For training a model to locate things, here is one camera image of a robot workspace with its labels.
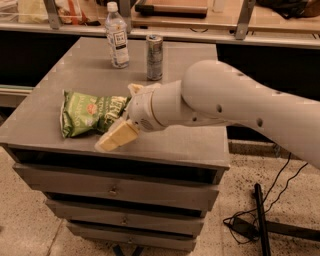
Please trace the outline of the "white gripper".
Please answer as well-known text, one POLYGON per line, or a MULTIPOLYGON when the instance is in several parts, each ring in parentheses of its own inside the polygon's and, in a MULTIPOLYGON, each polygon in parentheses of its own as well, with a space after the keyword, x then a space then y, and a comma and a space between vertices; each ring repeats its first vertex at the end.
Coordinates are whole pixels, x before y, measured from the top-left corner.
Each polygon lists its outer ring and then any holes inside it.
POLYGON ((131 94, 131 100, 127 106, 129 119, 116 120, 95 144, 95 149, 98 152, 115 150, 135 140, 139 135, 139 129, 144 132, 164 130, 165 127, 156 119, 152 109, 152 97, 155 90, 159 88, 159 83, 148 86, 129 84, 128 89, 131 94))

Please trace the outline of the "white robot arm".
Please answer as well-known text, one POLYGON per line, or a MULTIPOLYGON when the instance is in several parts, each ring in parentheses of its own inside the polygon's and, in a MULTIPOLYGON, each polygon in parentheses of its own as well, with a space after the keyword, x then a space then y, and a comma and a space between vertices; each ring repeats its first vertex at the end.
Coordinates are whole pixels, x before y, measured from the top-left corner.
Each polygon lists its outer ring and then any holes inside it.
POLYGON ((124 114, 95 144, 128 144, 170 126, 242 125, 320 168, 320 102, 268 88, 230 65, 204 60, 168 84, 131 84, 124 114))

